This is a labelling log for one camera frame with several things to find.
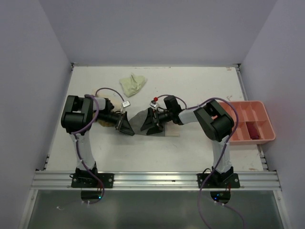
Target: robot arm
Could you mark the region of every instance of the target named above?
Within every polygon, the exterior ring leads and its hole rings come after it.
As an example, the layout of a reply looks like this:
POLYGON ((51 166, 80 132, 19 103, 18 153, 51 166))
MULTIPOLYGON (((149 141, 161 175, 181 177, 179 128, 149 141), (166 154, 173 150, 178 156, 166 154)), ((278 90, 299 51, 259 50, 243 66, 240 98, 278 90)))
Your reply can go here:
MULTIPOLYGON (((152 135, 162 132, 164 124, 169 121, 173 121, 178 125, 199 122, 205 135, 212 140, 213 167, 215 167, 222 154, 225 141, 234 127, 234 121, 231 116, 215 100, 208 102, 203 107, 190 110, 181 109, 173 95, 164 98, 164 103, 166 109, 160 112, 156 99, 151 101, 151 107, 148 108, 147 117, 141 130, 148 129, 146 134, 152 135)), ((229 147, 226 147, 216 172, 213 174, 213 179, 216 184, 220 184, 231 175, 233 175, 233 167, 230 161, 229 147)))
MULTIPOLYGON (((115 124, 115 128, 122 133, 134 135, 134 131, 127 120, 127 112, 125 111, 125 108, 130 106, 129 102, 122 103, 121 111, 115 113, 112 111, 114 106, 109 99, 95 99, 99 105, 97 119, 115 124)), ((77 157, 77 166, 75 174, 73 174, 73 181, 75 181, 75 183, 73 184, 72 182, 72 187, 96 187, 97 185, 97 181, 92 178, 83 165, 84 163, 91 173, 98 176, 89 139, 91 126, 79 134, 72 134, 73 132, 83 129, 92 121, 94 111, 96 111, 96 104, 91 98, 80 98, 74 95, 69 95, 67 97, 61 116, 61 125, 66 129, 67 133, 70 134, 77 157)))

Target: glass panel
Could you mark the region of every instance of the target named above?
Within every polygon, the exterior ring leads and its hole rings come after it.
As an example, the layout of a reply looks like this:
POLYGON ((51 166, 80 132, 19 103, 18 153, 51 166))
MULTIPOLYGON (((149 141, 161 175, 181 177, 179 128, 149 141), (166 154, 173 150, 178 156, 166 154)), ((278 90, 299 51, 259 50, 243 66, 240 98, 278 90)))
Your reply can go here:
MULTIPOLYGON (((216 229, 242 228, 240 217, 213 203, 203 192, 202 209, 216 229)), ((80 191, 38 193, 29 229, 202 229, 198 191, 114 191, 87 207, 80 191)), ((228 203, 244 216, 248 229, 282 229, 272 191, 232 191, 228 203)))

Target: gray cloth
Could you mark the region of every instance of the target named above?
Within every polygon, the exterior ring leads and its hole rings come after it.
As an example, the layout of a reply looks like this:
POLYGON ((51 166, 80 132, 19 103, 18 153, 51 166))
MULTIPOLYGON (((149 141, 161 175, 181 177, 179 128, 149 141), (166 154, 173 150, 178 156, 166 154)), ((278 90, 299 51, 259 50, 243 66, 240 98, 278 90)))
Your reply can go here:
MULTIPOLYGON (((137 113, 131 120, 129 120, 130 125, 136 135, 146 135, 147 130, 141 131, 140 128, 142 127, 146 117, 147 117, 148 110, 140 111, 137 113)), ((158 136, 158 137, 165 137, 166 127, 164 127, 163 132, 157 133, 154 135, 149 136, 158 136)))

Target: metal extrusion bar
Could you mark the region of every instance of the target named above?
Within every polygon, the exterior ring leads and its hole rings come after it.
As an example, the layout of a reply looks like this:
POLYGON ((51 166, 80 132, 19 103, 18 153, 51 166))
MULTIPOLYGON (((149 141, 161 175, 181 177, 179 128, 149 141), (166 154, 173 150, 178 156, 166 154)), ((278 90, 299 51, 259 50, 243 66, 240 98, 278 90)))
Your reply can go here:
POLYGON ((277 204, 278 212, 282 219, 284 229, 291 229, 291 221, 289 219, 288 211, 284 203, 283 195, 281 191, 273 191, 275 201, 277 204))
MULTIPOLYGON (((70 174, 73 172, 37 171, 31 189, 80 190, 71 188, 70 174)), ((199 172, 112 172, 113 188, 108 190, 180 190, 196 191, 199 172)), ((234 191, 281 190, 276 172, 237 172, 241 188, 234 191)), ((203 191, 222 189, 203 189, 203 191)))
POLYGON ((23 211, 18 229, 27 229, 28 228, 28 225, 29 225, 29 222, 31 219, 31 215, 32 215, 32 212, 34 209, 34 205, 36 202, 37 194, 38 194, 38 190, 30 190, 28 200, 25 204, 24 211, 23 211))

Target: black bracket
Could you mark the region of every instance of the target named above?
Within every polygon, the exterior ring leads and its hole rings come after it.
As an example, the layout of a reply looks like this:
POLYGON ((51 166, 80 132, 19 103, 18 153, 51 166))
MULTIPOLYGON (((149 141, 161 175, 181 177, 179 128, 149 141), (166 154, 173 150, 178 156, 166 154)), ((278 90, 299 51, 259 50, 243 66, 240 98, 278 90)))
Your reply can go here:
MULTIPOLYGON (((98 187, 98 181, 90 174, 73 174, 71 187, 73 188, 92 188, 98 187)), ((98 179, 104 184, 104 188, 113 188, 114 173, 97 173, 98 179)))
MULTIPOLYGON (((198 188, 201 187, 203 181, 207 178, 209 173, 198 173, 197 182, 198 188)), ((237 173, 233 173, 233 167, 226 173, 218 173, 215 171, 211 177, 204 184, 203 188, 240 188, 240 182, 237 173)))
POLYGON ((101 199, 102 192, 101 191, 81 191, 81 199, 82 201, 91 201, 93 199, 101 199))

